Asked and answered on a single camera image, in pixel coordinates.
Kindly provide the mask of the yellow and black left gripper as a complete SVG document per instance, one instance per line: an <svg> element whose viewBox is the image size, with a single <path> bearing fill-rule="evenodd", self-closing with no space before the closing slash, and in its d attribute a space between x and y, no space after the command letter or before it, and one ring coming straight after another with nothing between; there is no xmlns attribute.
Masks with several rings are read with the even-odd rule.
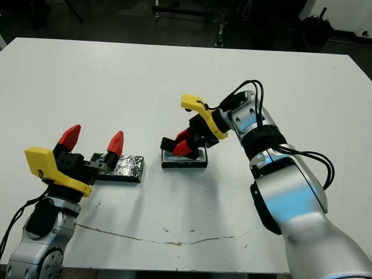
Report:
<svg viewBox="0 0 372 279"><path fill-rule="evenodd" d="M79 153L72 153L80 131L81 126L76 124L63 133L53 150L31 147L24 153L33 175L49 185L88 197L100 172L115 169L123 152L124 132L118 131L111 139L102 161L93 162L86 161Z"/></svg>

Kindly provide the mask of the yellow and black right gripper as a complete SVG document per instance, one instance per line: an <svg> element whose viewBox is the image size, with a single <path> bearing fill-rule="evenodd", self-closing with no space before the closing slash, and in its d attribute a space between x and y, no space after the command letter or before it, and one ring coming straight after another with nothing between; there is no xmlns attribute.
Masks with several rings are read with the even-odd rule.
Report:
<svg viewBox="0 0 372 279"><path fill-rule="evenodd" d="M181 107L197 112L189 120L189 127L176 136L179 142L173 149L174 156L198 157L198 147L210 148L228 137L230 127L218 108L210 108L200 97L183 94Z"/></svg>

